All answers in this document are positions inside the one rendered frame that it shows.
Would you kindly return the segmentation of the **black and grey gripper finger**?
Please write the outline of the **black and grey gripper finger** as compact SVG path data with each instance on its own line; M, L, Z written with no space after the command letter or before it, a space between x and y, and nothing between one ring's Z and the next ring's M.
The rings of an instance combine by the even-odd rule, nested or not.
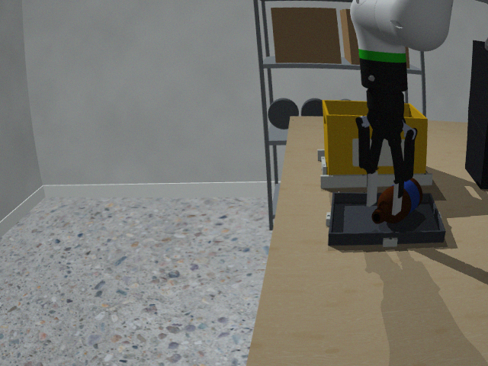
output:
M365 169L367 176L367 206L370 207L377 203L377 167L383 139L378 138L380 130L380 121L375 120L371 136L370 149L370 128L367 116L357 117L355 119L358 127L358 148L359 148L359 167Z
M393 138L393 131L390 123L385 123L384 128L387 133L387 140L391 150L393 169L395 174L395 180L393 181L394 187L392 208L392 215L395 216L401 211L404 182L410 180L413 177L415 139L418 131L416 128L411 128L403 122L403 131L405 137L403 160L401 135L399 135L396 139Z

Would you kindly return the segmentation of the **yellow open-top crate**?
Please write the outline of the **yellow open-top crate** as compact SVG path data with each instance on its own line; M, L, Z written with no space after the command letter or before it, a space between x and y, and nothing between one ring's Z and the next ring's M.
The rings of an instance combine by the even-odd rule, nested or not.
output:
M366 101L322 100L324 142L327 175L366 175L359 167L358 127L356 117L368 113ZM327 110L328 109L328 110ZM331 115L336 114L336 115ZM427 155L428 119L411 104L404 103L404 119L411 128L418 130L415 139L414 172L425 173ZM418 118L419 117L419 118ZM326 134L327 131L327 134ZM384 139L377 167L378 174L394 174L393 160L388 140Z

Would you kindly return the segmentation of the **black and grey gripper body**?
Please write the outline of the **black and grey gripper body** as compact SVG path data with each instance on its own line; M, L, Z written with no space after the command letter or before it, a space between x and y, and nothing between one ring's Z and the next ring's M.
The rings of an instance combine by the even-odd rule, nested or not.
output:
M384 138L387 140L387 133L385 131L385 123L390 123L393 131L393 138L396 139L403 131L404 119L404 94L382 94L371 91L367 91L367 106L368 114L367 119L373 129L373 123L375 120L380 121L380 130L378 138Z

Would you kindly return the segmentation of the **brown glass bottle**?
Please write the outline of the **brown glass bottle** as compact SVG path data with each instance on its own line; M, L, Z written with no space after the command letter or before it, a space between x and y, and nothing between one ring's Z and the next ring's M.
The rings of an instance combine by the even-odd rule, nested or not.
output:
M422 188L414 178L404 182L401 211L395 216L392 215L393 208L393 187L383 191L377 202L377 209L372 213L372 220L379 224L398 223L413 212L422 202Z

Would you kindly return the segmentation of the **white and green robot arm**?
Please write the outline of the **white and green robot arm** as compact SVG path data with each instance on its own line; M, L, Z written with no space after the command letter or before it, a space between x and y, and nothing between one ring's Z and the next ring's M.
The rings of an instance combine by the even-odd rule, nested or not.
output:
M448 36L453 1L353 0L361 84L382 94L405 92L406 47L423 52L440 47Z

